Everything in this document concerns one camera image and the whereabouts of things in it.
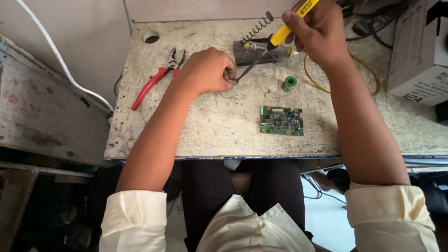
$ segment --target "green solder spool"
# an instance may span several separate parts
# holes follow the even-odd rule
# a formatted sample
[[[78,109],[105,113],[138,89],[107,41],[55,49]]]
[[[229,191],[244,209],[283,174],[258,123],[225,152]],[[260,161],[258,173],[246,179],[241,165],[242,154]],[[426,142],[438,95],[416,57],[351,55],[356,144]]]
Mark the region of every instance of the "green solder spool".
[[[294,89],[294,86],[297,84],[297,80],[296,78],[294,78],[293,76],[288,76],[286,77],[286,79],[283,82],[283,85],[281,86],[281,88],[285,91],[285,92],[291,92]]]

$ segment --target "cream shirt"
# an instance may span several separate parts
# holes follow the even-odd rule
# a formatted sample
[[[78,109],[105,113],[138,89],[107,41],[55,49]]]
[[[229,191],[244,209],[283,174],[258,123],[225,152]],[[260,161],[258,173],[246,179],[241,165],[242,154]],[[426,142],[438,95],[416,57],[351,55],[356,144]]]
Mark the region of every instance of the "cream shirt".
[[[352,183],[347,217],[360,252],[439,251],[420,188]],[[121,191],[108,198],[101,252],[165,251],[166,194]],[[198,252],[314,252],[313,244],[277,204],[257,216],[233,195],[208,225]]]

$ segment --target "forearm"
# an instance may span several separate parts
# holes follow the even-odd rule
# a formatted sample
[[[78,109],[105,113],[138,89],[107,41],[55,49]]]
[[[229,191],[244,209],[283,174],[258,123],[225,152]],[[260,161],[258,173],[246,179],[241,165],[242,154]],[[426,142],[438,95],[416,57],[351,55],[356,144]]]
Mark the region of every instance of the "forearm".
[[[326,71],[350,179],[359,184],[408,185],[403,157],[351,59]]]
[[[116,191],[162,191],[174,164],[185,119],[196,95],[175,79],[132,148]]]

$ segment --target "printed circuit board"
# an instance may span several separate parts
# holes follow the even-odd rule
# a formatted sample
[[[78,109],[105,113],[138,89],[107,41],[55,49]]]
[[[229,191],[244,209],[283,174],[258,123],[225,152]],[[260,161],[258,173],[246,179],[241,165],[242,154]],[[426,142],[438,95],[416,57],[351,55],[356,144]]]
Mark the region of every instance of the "printed circuit board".
[[[260,132],[303,136],[302,110],[269,106],[261,107]]]

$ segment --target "white wall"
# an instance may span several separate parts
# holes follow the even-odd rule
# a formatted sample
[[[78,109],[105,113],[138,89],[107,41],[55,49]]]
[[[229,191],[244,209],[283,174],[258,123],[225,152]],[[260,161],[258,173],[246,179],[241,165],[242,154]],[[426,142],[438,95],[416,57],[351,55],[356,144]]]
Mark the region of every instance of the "white wall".
[[[53,38],[73,78],[114,105],[113,86],[125,63],[130,38],[122,0],[25,3]],[[0,33],[63,73],[37,26],[14,0],[1,0]]]
[[[136,22],[281,17],[298,0],[127,0]]]

